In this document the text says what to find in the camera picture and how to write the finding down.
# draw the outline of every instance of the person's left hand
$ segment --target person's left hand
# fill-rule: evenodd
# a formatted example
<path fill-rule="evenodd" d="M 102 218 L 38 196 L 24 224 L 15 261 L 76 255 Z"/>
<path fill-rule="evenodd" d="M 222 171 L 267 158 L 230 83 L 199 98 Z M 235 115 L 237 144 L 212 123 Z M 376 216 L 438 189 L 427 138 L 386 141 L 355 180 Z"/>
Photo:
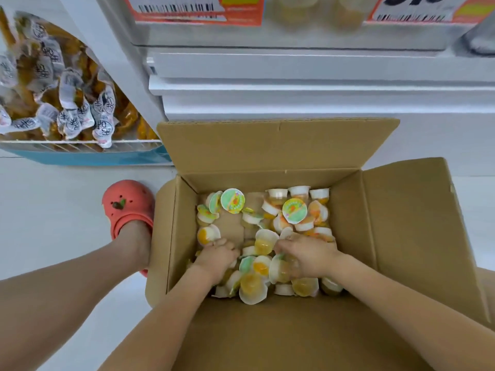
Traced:
<path fill-rule="evenodd" d="M 240 255 L 231 241 L 220 238 L 208 243 L 197 257 L 193 266 L 202 268 L 211 279 L 211 286 L 217 285 L 225 271 Z"/>

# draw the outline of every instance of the forearm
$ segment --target forearm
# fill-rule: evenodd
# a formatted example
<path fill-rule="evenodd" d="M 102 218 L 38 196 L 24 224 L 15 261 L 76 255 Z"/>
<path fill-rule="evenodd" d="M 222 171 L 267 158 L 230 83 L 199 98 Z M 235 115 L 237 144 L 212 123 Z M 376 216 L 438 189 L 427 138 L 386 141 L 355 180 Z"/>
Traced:
<path fill-rule="evenodd" d="M 100 371 L 169 370 L 188 326 L 211 288 L 200 268 L 189 268 L 177 285 L 133 329 Z"/>
<path fill-rule="evenodd" d="M 0 281 L 0 370 L 39 367 L 133 272 L 113 242 L 88 255 Z"/>
<path fill-rule="evenodd" d="M 349 255 L 328 275 L 380 315 L 436 370 L 495 369 L 495 333 Z"/>

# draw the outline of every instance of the tile floor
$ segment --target tile floor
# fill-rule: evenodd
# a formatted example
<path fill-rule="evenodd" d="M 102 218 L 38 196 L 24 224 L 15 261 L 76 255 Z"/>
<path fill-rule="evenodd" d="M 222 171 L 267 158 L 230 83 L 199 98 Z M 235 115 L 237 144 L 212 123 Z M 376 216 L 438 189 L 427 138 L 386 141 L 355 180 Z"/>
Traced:
<path fill-rule="evenodd" d="M 170 167 L 68 168 L 0 157 L 0 280 L 88 253 L 110 240 L 100 198 L 112 183 L 139 180 L 156 192 Z M 495 177 L 456 177 L 476 262 L 495 270 Z M 149 311 L 145 279 L 117 286 L 41 371 L 96 370 Z"/>

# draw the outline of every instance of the open cardboard box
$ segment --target open cardboard box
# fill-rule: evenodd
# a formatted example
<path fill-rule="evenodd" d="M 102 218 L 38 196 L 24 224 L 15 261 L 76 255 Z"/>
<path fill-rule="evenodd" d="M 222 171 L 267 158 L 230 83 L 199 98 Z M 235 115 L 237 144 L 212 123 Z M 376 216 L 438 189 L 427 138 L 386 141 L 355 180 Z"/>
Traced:
<path fill-rule="evenodd" d="M 196 249 L 201 194 L 331 187 L 337 245 L 380 273 L 487 325 L 489 316 L 443 158 L 360 168 L 395 119 L 162 123 L 179 175 L 156 196 L 146 298 L 157 304 Z M 207 298 L 175 369 L 423 369 L 429 366 L 350 294 Z"/>

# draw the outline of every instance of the hand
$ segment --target hand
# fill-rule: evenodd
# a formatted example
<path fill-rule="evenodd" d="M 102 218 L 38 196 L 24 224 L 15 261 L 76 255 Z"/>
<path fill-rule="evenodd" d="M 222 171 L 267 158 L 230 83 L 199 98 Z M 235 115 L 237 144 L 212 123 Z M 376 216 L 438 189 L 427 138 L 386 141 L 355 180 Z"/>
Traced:
<path fill-rule="evenodd" d="M 329 273 L 330 265 L 340 255 L 334 242 L 325 242 L 322 239 L 306 237 L 292 233 L 287 239 L 279 239 L 274 248 L 277 254 L 292 255 L 296 262 L 292 263 L 291 277 L 325 277 Z"/>
<path fill-rule="evenodd" d="M 211 279 L 211 286 L 217 285 L 225 271 L 240 255 L 231 241 L 220 238 L 208 243 L 197 257 L 193 267 L 202 268 Z"/>

